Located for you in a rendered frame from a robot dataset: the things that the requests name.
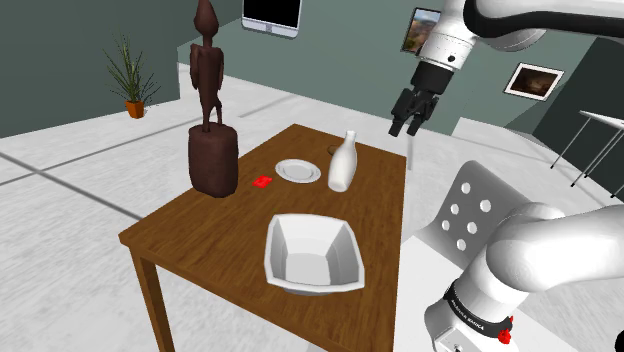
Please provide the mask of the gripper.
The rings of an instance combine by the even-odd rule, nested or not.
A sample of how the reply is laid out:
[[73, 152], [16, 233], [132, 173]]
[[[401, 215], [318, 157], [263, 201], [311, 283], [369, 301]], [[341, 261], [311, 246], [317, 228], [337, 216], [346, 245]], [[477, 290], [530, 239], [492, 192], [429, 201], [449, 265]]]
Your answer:
[[444, 93], [453, 75], [452, 70], [421, 61], [410, 80], [412, 88], [401, 91], [391, 110], [393, 120], [389, 134], [397, 137], [406, 120], [414, 115], [407, 130], [408, 135], [414, 136], [432, 115], [430, 110], [423, 110], [424, 107]]

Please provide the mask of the white chair with holes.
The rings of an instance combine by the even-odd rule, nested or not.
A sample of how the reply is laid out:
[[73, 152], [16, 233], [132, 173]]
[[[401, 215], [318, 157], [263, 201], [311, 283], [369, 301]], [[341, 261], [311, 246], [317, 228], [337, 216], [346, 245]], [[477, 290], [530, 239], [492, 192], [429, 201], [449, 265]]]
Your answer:
[[416, 237], [466, 268], [497, 225], [529, 199], [475, 160], [459, 169], [437, 215]]

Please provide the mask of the wall picture with white frame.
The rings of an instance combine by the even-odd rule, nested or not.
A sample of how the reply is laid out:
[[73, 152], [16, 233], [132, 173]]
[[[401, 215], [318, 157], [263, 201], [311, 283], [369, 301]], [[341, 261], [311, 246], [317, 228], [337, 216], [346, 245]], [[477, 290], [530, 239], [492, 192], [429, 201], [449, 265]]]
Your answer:
[[537, 101], [546, 101], [564, 75], [564, 71], [519, 63], [504, 92]]

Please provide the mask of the white round plate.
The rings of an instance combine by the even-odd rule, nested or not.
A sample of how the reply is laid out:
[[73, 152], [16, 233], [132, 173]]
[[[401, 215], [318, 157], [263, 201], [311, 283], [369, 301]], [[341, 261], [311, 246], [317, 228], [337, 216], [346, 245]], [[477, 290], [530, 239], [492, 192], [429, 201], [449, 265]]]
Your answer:
[[275, 171], [281, 178], [300, 184], [313, 183], [321, 176], [321, 170], [316, 165], [301, 159], [279, 161]]

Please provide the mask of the brown wooden table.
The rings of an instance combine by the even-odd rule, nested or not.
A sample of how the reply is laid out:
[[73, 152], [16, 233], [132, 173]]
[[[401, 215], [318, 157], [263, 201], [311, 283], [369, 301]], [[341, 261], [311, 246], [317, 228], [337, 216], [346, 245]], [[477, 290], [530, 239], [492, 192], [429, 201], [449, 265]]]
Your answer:
[[[284, 159], [329, 165], [339, 138], [294, 124], [239, 161], [236, 192], [212, 198], [188, 190], [124, 230], [159, 352], [175, 352], [157, 272], [166, 269], [266, 319], [327, 352], [393, 352], [406, 160], [357, 146], [354, 180], [343, 193], [325, 180], [288, 182], [275, 174]], [[272, 178], [265, 188], [253, 181]], [[277, 213], [314, 213], [343, 219], [354, 230], [365, 287], [305, 297], [270, 285], [264, 248]]]

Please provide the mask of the dark brown wooden figure statue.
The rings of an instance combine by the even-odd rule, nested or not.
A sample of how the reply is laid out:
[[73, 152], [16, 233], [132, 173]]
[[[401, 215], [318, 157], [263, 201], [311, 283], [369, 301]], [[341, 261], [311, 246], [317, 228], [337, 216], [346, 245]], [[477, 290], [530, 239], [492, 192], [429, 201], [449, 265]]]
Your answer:
[[189, 129], [188, 161], [192, 186], [214, 198], [235, 193], [238, 185], [238, 134], [223, 122], [218, 93], [224, 78], [224, 53], [213, 45], [219, 22], [210, 0], [198, 0], [194, 17], [201, 44], [190, 46], [190, 78], [198, 92], [202, 123]]

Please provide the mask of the white table with thin legs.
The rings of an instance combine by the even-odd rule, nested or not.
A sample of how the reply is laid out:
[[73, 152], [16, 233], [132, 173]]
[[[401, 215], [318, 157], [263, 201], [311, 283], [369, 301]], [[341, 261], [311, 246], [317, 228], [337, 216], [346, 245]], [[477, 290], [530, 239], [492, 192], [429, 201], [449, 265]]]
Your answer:
[[624, 143], [624, 118], [586, 110], [579, 110], [578, 113], [584, 118], [584, 122], [550, 164], [550, 168], [553, 169], [561, 160], [566, 159], [573, 165], [576, 158], [568, 157], [572, 146], [579, 144], [589, 147], [589, 152], [582, 153], [587, 162], [579, 166], [578, 174], [570, 183], [571, 187], [575, 187], [581, 179], [590, 177], [618, 143]]

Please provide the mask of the potted plant in orange pot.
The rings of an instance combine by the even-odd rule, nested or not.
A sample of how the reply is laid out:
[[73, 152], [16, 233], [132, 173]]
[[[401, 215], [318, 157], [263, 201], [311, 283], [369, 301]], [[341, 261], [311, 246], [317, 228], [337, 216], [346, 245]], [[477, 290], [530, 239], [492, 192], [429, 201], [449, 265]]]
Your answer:
[[161, 89], [154, 81], [154, 74], [145, 74], [145, 60], [143, 52], [138, 55], [132, 53], [131, 41], [125, 34], [120, 33], [114, 39], [120, 63], [103, 50], [108, 64], [106, 69], [116, 82], [116, 86], [110, 85], [109, 91], [124, 99], [124, 104], [129, 116], [133, 119], [141, 119], [146, 114], [146, 106], [152, 101], [153, 96]]

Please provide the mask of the white square bowl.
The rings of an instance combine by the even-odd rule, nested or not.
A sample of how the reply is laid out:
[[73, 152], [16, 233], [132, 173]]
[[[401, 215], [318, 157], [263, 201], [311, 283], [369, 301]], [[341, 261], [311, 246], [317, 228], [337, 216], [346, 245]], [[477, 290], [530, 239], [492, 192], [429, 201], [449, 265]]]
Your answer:
[[292, 294], [322, 296], [365, 287], [355, 234], [345, 220], [276, 214], [268, 229], [264, 269], [269, 284]]

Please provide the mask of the wall screen with white frame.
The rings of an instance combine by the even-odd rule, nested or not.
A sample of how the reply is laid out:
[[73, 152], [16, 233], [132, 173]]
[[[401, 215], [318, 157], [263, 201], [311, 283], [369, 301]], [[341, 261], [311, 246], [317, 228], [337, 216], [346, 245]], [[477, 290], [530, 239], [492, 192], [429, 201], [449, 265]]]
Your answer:
[[242, 26], [287, 38], [299, 34], [303, 0], [243, 0]]

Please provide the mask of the white bottle vase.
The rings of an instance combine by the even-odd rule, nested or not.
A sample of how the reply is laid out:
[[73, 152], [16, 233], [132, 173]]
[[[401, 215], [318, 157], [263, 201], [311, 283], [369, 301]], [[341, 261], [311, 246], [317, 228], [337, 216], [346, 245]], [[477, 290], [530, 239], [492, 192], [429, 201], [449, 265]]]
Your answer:
[[356, 136], [355, 131], [348, 130], [343, 143], [332, 155], [328, 172], [328, 187], [335, 192], [345, 192], [355, 175], [357, 168]]

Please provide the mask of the wall picture with dark frame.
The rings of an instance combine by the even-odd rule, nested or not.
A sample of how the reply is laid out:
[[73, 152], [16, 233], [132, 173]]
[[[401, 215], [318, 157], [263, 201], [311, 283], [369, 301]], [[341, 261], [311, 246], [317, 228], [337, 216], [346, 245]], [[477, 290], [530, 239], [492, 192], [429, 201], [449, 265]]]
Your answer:
[[441, 12], [438, 10], [416, 7], [413, 10], [410, 24], [406, 30], [401, 51], [419, 55], [429, 34], [438, 23], [440, 16]]

